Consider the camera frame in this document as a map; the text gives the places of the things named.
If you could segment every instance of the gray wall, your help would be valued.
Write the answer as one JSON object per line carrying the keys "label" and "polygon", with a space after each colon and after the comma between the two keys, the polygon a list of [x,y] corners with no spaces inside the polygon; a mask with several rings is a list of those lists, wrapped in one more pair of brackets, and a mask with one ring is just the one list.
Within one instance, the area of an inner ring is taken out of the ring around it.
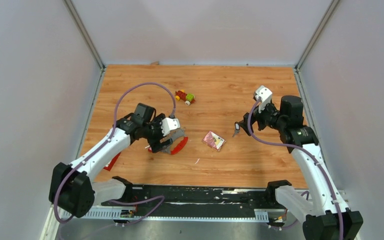
{"label": "gray wall", "polygon": [[39,238],[99,73],[63,1],[0,1],[0,239]]}
{"label": "gray wall", "polygon": [[302,68],[329,171],[384,239],[384,2],[343,0]]}
{"label": "gray wall", "polygon": [[293,65],[331,0],[73,0],[107,64]]}

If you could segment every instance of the toy vehicle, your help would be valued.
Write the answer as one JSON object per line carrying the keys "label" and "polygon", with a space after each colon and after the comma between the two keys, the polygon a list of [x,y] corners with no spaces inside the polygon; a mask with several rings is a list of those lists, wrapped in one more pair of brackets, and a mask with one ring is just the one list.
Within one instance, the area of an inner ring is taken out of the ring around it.
{"label": "toy vehicle", "polygon": [[184,104],[187,106],[195,103],[195,95],[191,93],[185,93],[185,90],[180,90],[176,92],[176,100],[179,101],[180,99],[184,101]]}

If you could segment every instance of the wooden table surface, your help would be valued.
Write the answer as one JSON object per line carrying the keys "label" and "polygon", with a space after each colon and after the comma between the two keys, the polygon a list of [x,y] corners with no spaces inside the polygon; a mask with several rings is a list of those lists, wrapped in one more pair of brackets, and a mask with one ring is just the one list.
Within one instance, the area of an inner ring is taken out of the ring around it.
{"label": "wooden table surface", "polygon": [[[278,108],[282,96],[299,96],[290,67],[109,65],[82,154],[111,128],[119,97],[143,82],[163,84],[173,94],[183,89],[195,95],[196,102],[190,106],[176,102],[175,116],[189,141],[176,155],[150,153],[145,149],[145,139],[136,141],[121,153],[111,171],[100,172],[97,182],[120,176],[135,184],[266,187],[269,181],[287,179],[295,188],[307,187],[298,164],[285,147],[259,143],[243,130],[232,137],[234,122],[250,111],[253,92],[260,85],[273,92],[272,99]],[[138,103],[150,105],[157,114],[167,116],[173,108],[166,91],[153,85],[141,86],[124,98],[117,117],[134,112]],[[208,131],[226,139],[220,152],[202,143]],[[256,135],[280,143],[276,130],[266,128]]]}

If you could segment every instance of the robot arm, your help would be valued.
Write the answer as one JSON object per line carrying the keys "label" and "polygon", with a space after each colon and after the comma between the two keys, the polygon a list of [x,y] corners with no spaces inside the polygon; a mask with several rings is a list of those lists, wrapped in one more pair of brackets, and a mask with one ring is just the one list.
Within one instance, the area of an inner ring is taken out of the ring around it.
{"label": "robot arm", "polygon": [[[302,223],[306,239],[337,239],[339,214],[344,219],[343,236],[345,239],[354,239],[363,224],[363,218],[360,212],[350,210],[334,185],[325,166],[316,134],[311,127],[303,124],[304,105],[301,98],[283,96],[280,110],[277,110],[272,103],[272,92],[268,88],[260,86],[253,97],[256,101],[260,100],[261,104],[251,114],[250,131],[254,132],[252,125],[255,122],[258,124],[259,131],[267,126],[276,129],[280,133],[283,144],[299,146],[318,160],[318,163],[315,163],[304,151],[288,146],[289,153],[292,154],[304,175],[312,201],[306,201],[300,196],[287,180],[269,182],[268,199],[283,205]],[[235,122],[233,136],[239,133],[240,128],[251,136],[248,129],[249,116],[247,112],[242,121]],[[337,211],[335,203],[338,203],[340,212]]]}
{"label": "robot arm", "polygon": [[168,118],[163,113],[154,116],[153,107],[139,103],[134,113],[130,113],[116,122],[107,135],[92,149],[72,161],[70,164],[60,162],[52,173],[49,201],[54,202],[55,194],[63,178],[78,164],[82,164],[65,183],[57,205],[77,218],[84,216],[92,206],[112,199],[120,199],[126,189],[125,183],[119,178],[107,182],[93,183],[95,177],[118,153],[128,148],[134,141],[147,139],[156,153],[169,148],[173,141],[161,142],[171,131],[180,128],[177,118]]}

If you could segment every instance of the metal frame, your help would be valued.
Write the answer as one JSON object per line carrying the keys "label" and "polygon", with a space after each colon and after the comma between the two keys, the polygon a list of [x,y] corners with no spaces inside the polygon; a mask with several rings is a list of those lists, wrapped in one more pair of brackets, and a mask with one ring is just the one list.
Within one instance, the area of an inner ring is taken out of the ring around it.
{"label": "metal frame", "polygon": [[76,8],[74,7],[74,4],[72,0],[62,0],[67,7],[68,12],[72,16],[74,23],[76,24],[78,30],[80,31],[80,34],[83,36],[84,41],[86,42],[87,46],[89,47],[93,57],[95,58],[96,63],[98,64],[99,68],[102,70],[106,66],[104,62],[102,61],[94,43],[92,42],[91,37],[88,34],[88,31],[86,31],[85,25],[83,24],[82,20],[80,19],[79,14],[77,13]]}
{"label": "metal frame", "polygon": [[[58,213],[61,216],[64,210],[59,209]],[[49,211],[47,213],[46,221],[42,229],[42,233],[40,234],[39,240],[55,240],[58,232],[58,228],[60,227],[60,223],[54,217],[54,206],[49,207]]]}
{"label": "metal frame", "polygon": [[307,90],[306,90],[306,88],[305,88],[305,86],[301,80],[301,74],[295,68],[293,69],[293,74],[295,75],[295,81],[296,81],[296,85],[298,86],[299,95],[301,96],[302,103],[304,104],[306,121],[307,121],[308,125],[314,130],[315,134],[317,135],[317,129],[316,129],[316,125],[314,123],[313,112],[311,110],[312,109],[311,104],[307,100],[307,95],[306,95]]}
{"label": "metal frame", "polygon": [[328,23],[331,16],[334,14],[335,9],[337,8],[337,6],[340,2],[341,2],[341,0],[332,0],[332,2],[330,2],[330,5],[327,8],[326,12],[324,13],[323,18],[321,19],[320,23],[318,24],[313,36],[311,37],[310,41],[307,44],[307,47],[305,48],[304,52],[302,53],[301,57],[299,58],[298,63],[295,66],[295,69],[297,71],[299,71],[300,68],[303,66],[304,62],[306,61],[307,56],[310,54],[311,50],[316,45],[316,42],[319,39],[320,34],[325,29],[326,24]]}
{"label": "metal frame", "polygon": [[105,76],[106,70],[107,70],[106,66],[104,68],[101,68],[98,83],[96,85],[96,89],[95,89],[95,92],[93,94],[93,100],[92,100],[92,103],[90,105],[89,114],[87,115],[86,125],[84,126],[83,134],[81,135],[80,144],[78,145],[78,149],[77,149],[77,153],[76,153],[77,157],[79,157],[81,152],[82,152],[82,147],[83,147],[83,144],[85,143],[86,133],[88,132],[89,124],[91,123],[92,114],[94,113],[95,104],[97,103],[97,100],[98,100],[98,94],[101,90],[101,86],[102,86],[102,83],[104,81],[104,76]]}

